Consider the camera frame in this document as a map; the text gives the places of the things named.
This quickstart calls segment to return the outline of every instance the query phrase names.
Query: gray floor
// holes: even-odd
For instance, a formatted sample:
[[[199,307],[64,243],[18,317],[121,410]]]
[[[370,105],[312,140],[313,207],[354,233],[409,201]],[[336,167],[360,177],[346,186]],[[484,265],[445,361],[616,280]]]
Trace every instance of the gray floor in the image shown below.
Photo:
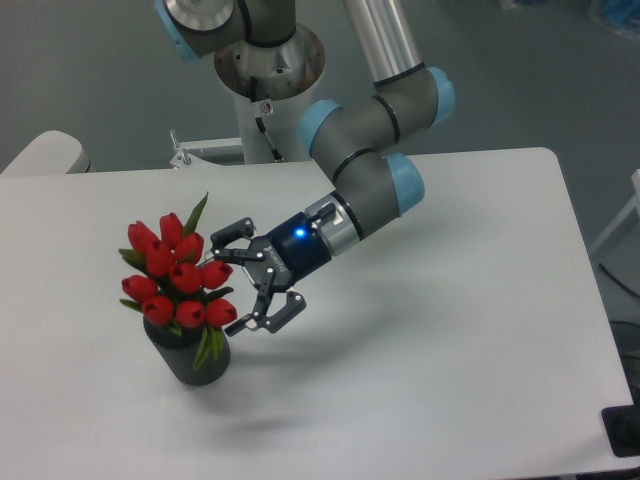
[[[427,63],[455,82],[458,109],[403,150],[548,147],[590,242],[631,197],[640,168],[640,41],[591,23],[584,1],[497,3],[405,0]],[[0,170],[51,129],[78,138],[99,171],[166,166],[172,128],[182,140],[237,135],[211,60],[181,63],[151,5],[0,3]],[[301,0],[298,10],[328,53],[319,96],[348,105],[371,93],[342,1]],[[605,260],[640,290],[638,242],[634,232]],[[599,283],[611,318],[640,319],[640,304]]]

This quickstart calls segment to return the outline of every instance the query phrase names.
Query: white chair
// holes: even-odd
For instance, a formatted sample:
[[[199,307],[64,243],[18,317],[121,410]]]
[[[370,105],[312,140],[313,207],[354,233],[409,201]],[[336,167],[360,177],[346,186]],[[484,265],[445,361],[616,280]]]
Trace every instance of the white chair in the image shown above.
[[[51,130],[27,145],[0,176],[31,177],[94,171],[91,159],[78,140]]]

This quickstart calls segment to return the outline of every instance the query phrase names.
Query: robotic arm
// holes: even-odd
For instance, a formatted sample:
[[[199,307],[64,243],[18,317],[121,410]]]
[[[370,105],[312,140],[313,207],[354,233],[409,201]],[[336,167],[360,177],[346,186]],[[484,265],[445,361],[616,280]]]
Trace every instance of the robotic arm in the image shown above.
[[[293,290],[299,280],[424,197],[424,183],[411,160],[402,154],[384,158],[379,152],[447,117],[455,106],[453,86],[444,72],[426,68],[400,0],[345,0],[345,5],[376,95],[353,109],[331,100],[317,102],[299,121],[302,144],[334,184],[332,193],[266,235],[256,236],[253,221],[245,218],[211,236],[213,258],[243,266],[258,291],[253,311],[227,328],[230,336],[245,328],[279,331],[306,307]],[[206,6],[206,22],[180,20],[178,6],[194,18]],[[166,0],[163,8],[183,35],[181,45],[198,55],[228,41],[278,48],[296,30],[294,0]],[[262,23],[276,18],[273,24]],[[204,24],[208,30],[197,30]],[[250,241],[248,248],[228,248],[241,238]],[[280,293],[287,296],[286,304],[269,315],[272,298]]]

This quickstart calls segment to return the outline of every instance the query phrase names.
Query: silver arm segment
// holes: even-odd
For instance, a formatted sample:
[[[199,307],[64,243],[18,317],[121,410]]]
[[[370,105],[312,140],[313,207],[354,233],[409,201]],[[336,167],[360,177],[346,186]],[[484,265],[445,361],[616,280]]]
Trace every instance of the silver arm segment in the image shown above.
[[[345,0],[344,3],[375,82],[422,63],[400,1]]]

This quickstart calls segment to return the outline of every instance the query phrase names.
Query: green leaf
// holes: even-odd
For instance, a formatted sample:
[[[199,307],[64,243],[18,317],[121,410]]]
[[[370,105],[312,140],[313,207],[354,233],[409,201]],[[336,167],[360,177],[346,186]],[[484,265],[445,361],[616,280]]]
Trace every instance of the green leaf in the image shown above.
[[[180,328],[180,325],[175,321],[175,319],[171,320],[171,322],[167,325],[167,330],[169,330],[174,335],[177,335],[179,337],[182,336],[182,328]]]
[[[200,220],[200,216],[202,215],[202,211],[204,210],[204,206],[207,204],[207,199],[209,198],[209,192],[204,196],[202,200],[195,206],[191,215],[189,216],[189,220],[184,225],[182,237],[187,237],[196,231],[196,227],[198,226],[198,221]]]
[[[134,302],[133,300],[126,300],[124,298],[120,299],[120,303],[125,307],[130,308],[131,310],[135,310],[138,313],[142,313],[142,307],[138,302]]]
[[[218,300],[219,298],[224,297],[226,294],[233,292],[233,288],[224,287],[218,290],[214,290],[213,292],[209,292],[204,296],[204,303],[213,302],[214,300]]]
[[[208,327],[209,330],[209,338],[211,339],[211,353],[213,356],[213,361],[218,361],[218,335],[216,335],[215,329]]]
[[[194,370],[200,370],[211,351],[211,346],[208,342],[207,331],[207,328],[202,331],[202,338],[200,339],[200,345],[198,345],[198,353],[196,353],[196,359],[193,361]]]
[[[147,274],[147,258],[144,253],[136,250],[120,249],[118,250],[122,259],[136,270],[140,270],[145,275]]]
[[[221,330],[216,330],[218,334],[218,355],[222,353],[224,349],[224,333]]]

